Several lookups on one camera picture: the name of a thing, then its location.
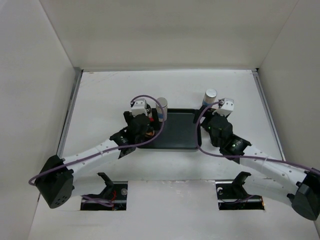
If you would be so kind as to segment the red-lid chili sauce jar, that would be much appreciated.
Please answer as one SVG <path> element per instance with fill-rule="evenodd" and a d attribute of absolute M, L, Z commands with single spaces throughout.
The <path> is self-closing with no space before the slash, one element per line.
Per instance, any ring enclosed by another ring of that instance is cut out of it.
<path fill-rule="evenodd" d="M 150 117 L 149 121 L 150 121 L 150 123 L 147 126 L 147 129 L 146 129 L 146 132 L 145 132 L 144 136 L 146 138 L 151 139 L 151 138 L 153 138 L 155 136 L 156 133 L 155 133 L 154 127 L 152 126 L 152 123 L 154 122 L 154 119 L 152 117 Z"/>

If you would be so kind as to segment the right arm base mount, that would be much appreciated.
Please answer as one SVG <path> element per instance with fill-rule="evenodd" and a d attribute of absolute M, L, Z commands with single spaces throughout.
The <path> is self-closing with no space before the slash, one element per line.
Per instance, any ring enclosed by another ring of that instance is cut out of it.
<path fill-rule="evenodd" d="M 215 181 L 219 210 L 265 210 L 263 198 L 259 195 L 250 195 L 244 189 L 245 180 L 249 176 L 250 173 L 242 171 L 233 180 Z"/>

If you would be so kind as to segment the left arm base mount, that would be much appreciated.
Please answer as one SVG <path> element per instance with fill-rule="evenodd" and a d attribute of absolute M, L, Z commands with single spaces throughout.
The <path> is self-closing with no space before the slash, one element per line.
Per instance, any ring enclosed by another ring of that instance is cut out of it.
<path fill-rule="evenodd" d="M 125 211 L 127 209 L 128 182 L 112 181 L 104 172 L 97 173 L 104 188 L 97 194 L 87 194 L 81 199 L 81 211 Z"/>

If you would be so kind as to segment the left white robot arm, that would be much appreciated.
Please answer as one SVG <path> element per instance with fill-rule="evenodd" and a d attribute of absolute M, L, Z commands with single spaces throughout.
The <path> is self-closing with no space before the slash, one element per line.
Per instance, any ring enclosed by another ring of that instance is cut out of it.
<path fill-rule="evenodd" d="M 163 130 L 155 109 L 137 116 L 129 112 L 124 115 L 128 120 L 127 127 L 84 152 L 65 158 L 58 155 L 49 157 L 40 173 L 30 180 L 51 209 L 65 204 L 70 197 L 85 194 L 76 184 L 80 177 L 151 143 Z"/>

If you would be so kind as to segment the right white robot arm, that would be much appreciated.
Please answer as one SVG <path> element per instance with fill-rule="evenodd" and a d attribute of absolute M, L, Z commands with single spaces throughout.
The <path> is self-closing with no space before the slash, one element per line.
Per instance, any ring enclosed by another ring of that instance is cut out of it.
<path fill-rule="evenodd" d="M 320 215 L 320 172 L 297 163 L 273 159 L 254 147 L 249 141 L 235 135 L 228 121 L 230 110 L 219 104 L 202 105 L 194 117 L 196 127 L 202 127 L 210 137 L 210 143 L 219 154 L 202 150 L 211 157 L 225 158 L 266 176 L 254 178 L 249 172 L 241 172 L 231 183 L 237 201 L 252 195 L 265 196 L 290 206 L 297 214 L 311 221 Z"/>

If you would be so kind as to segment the black-cap clear bottle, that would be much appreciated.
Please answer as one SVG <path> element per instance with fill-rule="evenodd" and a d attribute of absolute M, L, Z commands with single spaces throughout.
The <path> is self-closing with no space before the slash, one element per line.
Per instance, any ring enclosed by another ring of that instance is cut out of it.
<path fill-rule="evenodd" d="M 152 114 L 152 108 L 151 108 L 151 106 L 147 103 L 146 104 L 146 113 L 147 113 L 147 116 L 149 117 L 149 118 L 152 118 L 153 117 L 153 114 Z"/>

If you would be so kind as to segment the silver-lid bead jar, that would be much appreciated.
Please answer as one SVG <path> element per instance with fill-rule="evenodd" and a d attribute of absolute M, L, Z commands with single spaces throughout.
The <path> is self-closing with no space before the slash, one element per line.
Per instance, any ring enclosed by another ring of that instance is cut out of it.
<path fill-rule="evenodd" d="M 207 89 L 203 96 L 202 105 L 209 106 L 213 104 L 216 100 L 216 97 L 217 97 L 217 91 L 214 88 Z"/>
<path fill-rule="evenodd" d="M 159 122 L 165 122 L 167 120 L 168 101 L 164 97 L 159 97 L 156 102 L 156 111 Z"/>

